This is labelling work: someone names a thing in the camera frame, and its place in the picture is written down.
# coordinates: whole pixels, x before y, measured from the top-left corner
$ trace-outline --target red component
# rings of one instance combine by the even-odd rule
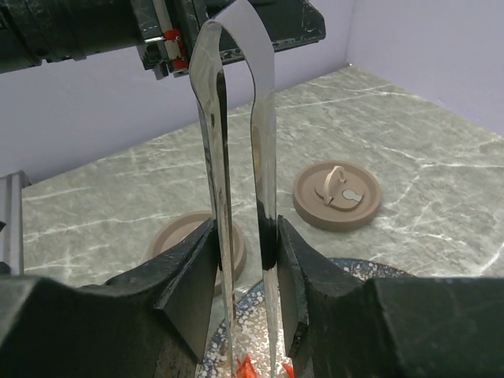
[[[285,369],[285,371],[287,371],[287,374],[289,375],[289,377],[294,378],[294,369],[292,368],[292,366],[290,366],[288,364],[282,364],[282,366]]]
[[[236,371],[235,378],[259,378],[254,366],[252,365],[249,355],[245,356],[243,362],[241,362],[238,358],[236,361],[238,362],[238,370]]]
[[[164,34],[165,34],[166,40],[176,42],[176,44],[179,46],[179,50],[180,50],[181,58],[177,58],[177,59],[172,60],[173,70],[180,71],[183,69],[188,69],[189,68],[189,59],[187,58],[186,48],[182,42],[182,35],[180,33],[180,30],[179,29],[170,29],[170,30],[165,31]]]

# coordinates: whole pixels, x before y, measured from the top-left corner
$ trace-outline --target beige lid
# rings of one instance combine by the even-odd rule
[[[294,182],[294,207],[316,228],[356,230],[375,217],[381,189],[371,173],[347,161],[311,165]]]
[[[201,211],[196,213],[188,213],[182,217],[176,218],[163,228],[152,242],[149,249],[149,258],[154,258],[160,253],[172,248],[182,240],[184,240],[191,232],[193,232],[201,223],[211,218],[210,211]],[[246,245],[245,237],[242,230],[233,222],[233,254],[235,256],[235,280],[239,278],[245,267],[246,261]],[[214,295],[221,293],[221,275],[217,274],[215,281]]]

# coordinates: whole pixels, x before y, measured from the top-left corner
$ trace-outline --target lavender wall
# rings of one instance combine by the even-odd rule
[[[353,0],[313,0],[325,41],[276,55],[277,87],[345,64]],[[245,64],[226,68],[231,107],[252,99]],[[157,82],[136,49],[0,76],[0,176],[43,180],[197,121],[187,77]]]
[[[502,0],[355,0],[348,61],[504,135]]]

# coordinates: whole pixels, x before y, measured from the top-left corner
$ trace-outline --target blue plate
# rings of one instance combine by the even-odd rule
[[[368,280],[370,278],[377,277],[390,278],[411,276],[402,270],[372,261],[356,260],[352,258],[332,258],[330,260],[344,271],[361,280]],[[262,281],[260,281],[238,301],[236,306],[239,333],[240,337],[243,338],[240,339],[240,349],[244,349],[243,353],[250,355],[259,376],[268,376],[269,374],[269,343],[264,293],[265,288]],[[281,363],[290,363],[290,360],[285,357],[284,335],[282,333],[280,315],[279,328],[280,334],[277,345],[276,361],[277,376],[282,376],[284,373]],[[213,334],[197,377],[230,377],[231,374],[227,349],[225,325],[223,322]]]

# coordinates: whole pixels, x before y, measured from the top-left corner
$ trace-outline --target gray marble countertop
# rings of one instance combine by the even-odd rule
[[[504,139],[361,69],[276,96],[278,211],[328,257],[418,276],[504,275]],[[229,117],[234,220],[246,235],[242,293],[261,279],[249,112]],[[306,224],[292,185],[328,159],[366,167],[383,188],[377,218],[335,234]],[[209,209],[199,126],[191,125],[24,190],[27,273],[101,284],[146,258],[174,217]],[[214,305],[212,328],[222,319]]]

